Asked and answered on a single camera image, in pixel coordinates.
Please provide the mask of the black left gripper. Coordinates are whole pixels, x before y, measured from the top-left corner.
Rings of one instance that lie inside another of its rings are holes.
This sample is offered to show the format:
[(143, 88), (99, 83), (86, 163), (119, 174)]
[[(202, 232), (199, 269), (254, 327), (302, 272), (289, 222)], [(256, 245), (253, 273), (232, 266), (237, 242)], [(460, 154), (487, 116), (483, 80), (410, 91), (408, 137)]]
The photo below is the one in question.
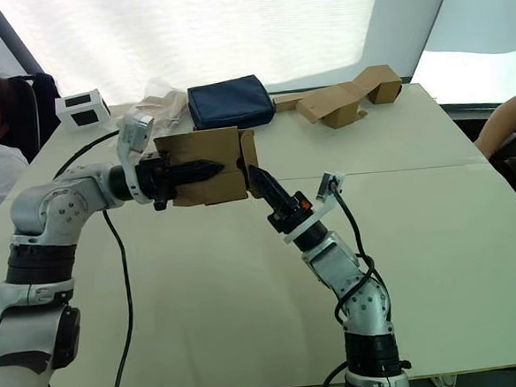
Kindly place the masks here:
[(140, 190), (153, 201), (155, 210), (167, 209), (176, 198), (175, 186), (200, 183), (215, 177), (224, 169), (222, 163), (204, 159), (170, 165), (170, 153), (148, 152), (136, 166)]

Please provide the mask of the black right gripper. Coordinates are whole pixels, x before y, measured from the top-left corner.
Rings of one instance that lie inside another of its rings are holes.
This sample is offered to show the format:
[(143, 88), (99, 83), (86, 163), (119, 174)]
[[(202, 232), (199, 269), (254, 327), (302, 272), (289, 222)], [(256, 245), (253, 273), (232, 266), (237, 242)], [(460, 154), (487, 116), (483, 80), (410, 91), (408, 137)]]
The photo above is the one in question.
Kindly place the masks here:
[(266, 170), (251, 164), (248, 175), (258, 194), (271, 206), (268, 221), (277, 232), (289, 234), (314, 214), (312, 203), (304, 193), (289, 195)]

